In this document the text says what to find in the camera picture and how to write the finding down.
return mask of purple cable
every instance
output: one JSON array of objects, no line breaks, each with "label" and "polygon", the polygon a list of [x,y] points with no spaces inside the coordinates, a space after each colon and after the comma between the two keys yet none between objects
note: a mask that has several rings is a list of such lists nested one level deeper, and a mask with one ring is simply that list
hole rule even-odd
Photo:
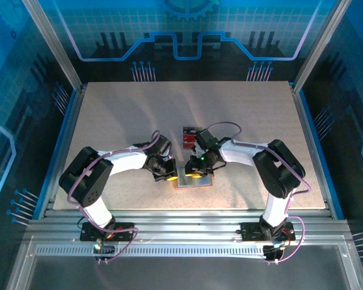
[{"label": "purple cable", "polygon": [[[242,133],[242,128],[241,128],[240,125],[238,125],[238,124],[236,124],[234,122],[231,122],[231,121],[222,121],[222,122],[217,122],[217,123],[211,124],[210,126],[207,127],[207,129],[214,126],[214,125],[217,125],[217,124],[232,124],[232,125],[238,127],[239,131],[236,134],[234,134],[233,137],[231,137],[231,143],[232,144],[238,145],[238,146],[243,146],[243,147],[251,147],[251,148],[257,148],[257,149],[262,149],[262,150],[268,151],[275,158],[277,158],[289,170],[289,172],[291,174],[293,174],[295,176],[295,178],[298,179],[299,182],[301,182],[301,183],[303,183],[305,185],[305,187],[307,188],[306,190],[301,190],[300,192],[296,192],[296,193],[291,194],[291,197],[289,198],[288,203],[286,204],[286,207],[285,207],[285,212],[284,212],[285,214],[287,214],[288,209],[290,207],[290,204],[292,203],[292,198],[295,195],[299,195],[299,194],[302,194],[302,193],[307,193],[307,192],[310,192],[312,190],[310,185],[308,184],[308,182],[306,182],[301,176],[299,176],[299,174],[297,174],[297,172],[295,172],[291,168],[291,166],[282,157],[280,157],[276,152],[274,152],[272,149],[270,149],[270,148],[268,148],[266,146],[262,146],[262,145],[256,145],[256,144],[250,144],[250,143],[236,143],[234,141],[234,138]],[[289,256],[287,256],[286,258],[283,258],[283,259],[279,260],[278,261],[279,263],[283,262],[283,261],[286,261],[287,259],[291,258],[298,251],[298,249],[300,248],[300,246],[301,246],[301,244],[303,243],[303,240],[304,240],[304,235],[305,235],[304,221],[299,216],[291,216],[291,217],[288,217],[288,218],[296,218],[301,222],[301,224],[302,224],[302,236],[301,236],[301,240],[299,241],[299,243],[298,243],[297,247],[295,248],[295,250],[293,251],[293,253],[290,254]]]},{"label": "purple cable", "polygon": [[73,192],[75,191],[75,189],[77,188],[77,186],[79,185],[79,183],[81,182],[81,180],[84,178],[84,176],[102,159],[106,158],[106,157],[110,157],[113,156],[115,154],[119,154],[119,153],[127,153],[127,152],[141,152],[143,150],[149,149],[150,147],[152,147],[153,145],[155,145],[155,143],[159,140],[160,138],[160,131],[156,130],[155,132],[153,132],[152,134],[152,141],[144,147],[138,148],[138,149],[121,149],[121,150],[115,150],[109,153],[106,153],[98,158],[96,158],[92,163],[90,163],[90,165],[88,167],[86,167],[86,169],[82,172],[82,174],[78,177],[78,179],[76,180],[76,182],[74,182],[72,188],[70,189],[70,191],[67,194],[67,201],[70,204],[73,204],[75,206],[78,207],[79,211],[83,214],[83,216],[96,228],[98,228],[101,231],[104,231],[106,233],[124,233],[127,231],[135,231],[135,235],[133,236],[132,240],[121,250],[121,252],[119,252],[116,256],[110,258],[110,259],[105,259],[102,262],[109,262],[114,260],[115,258],[119,257],[133,242],[133,240],[137,237],[138,233],[139,233],[139,229],[138,228],[125,228],[123,230],[109,230],[106,228],[102,228],[100,226],[98,226],[85,212],[85,210],[83,209],[83,207],[78,203],[78,202],[74,202],[71,200],[71,196],[73,195]]}]

